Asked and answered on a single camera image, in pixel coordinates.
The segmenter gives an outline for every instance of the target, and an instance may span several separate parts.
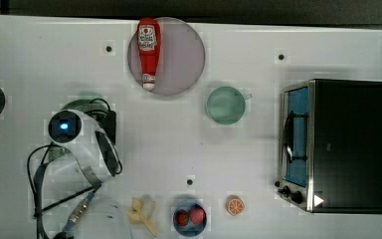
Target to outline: blue light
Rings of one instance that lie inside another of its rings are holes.
[[[67,129],[68,128],[68,124],[67,123],[61,123],[60,128],[61,129]]]

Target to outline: toaster oven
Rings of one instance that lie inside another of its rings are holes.
[[[382,214],[382,82],[287,87],[281,127],[282,199],[313,213]]]

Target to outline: toaster oven handle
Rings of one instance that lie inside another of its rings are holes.
[[[292,163],[292,152],[293,152],[293,118],[295,117],[294,112],[290,112],[286,118],[284,127],[284,143],[283,148],[285,151],[286,159],[289,163]]]

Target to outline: ketchup label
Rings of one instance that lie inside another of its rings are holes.
[[[139,27],[138,33],[138,46],[142,51],[154,50],[154,46],[157,45],[156,34],[154,26],[142,25]]]

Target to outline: toaster oven door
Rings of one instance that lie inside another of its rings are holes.
[[[285,92],[284,97],[283,177],[306,187],[308,88]]]

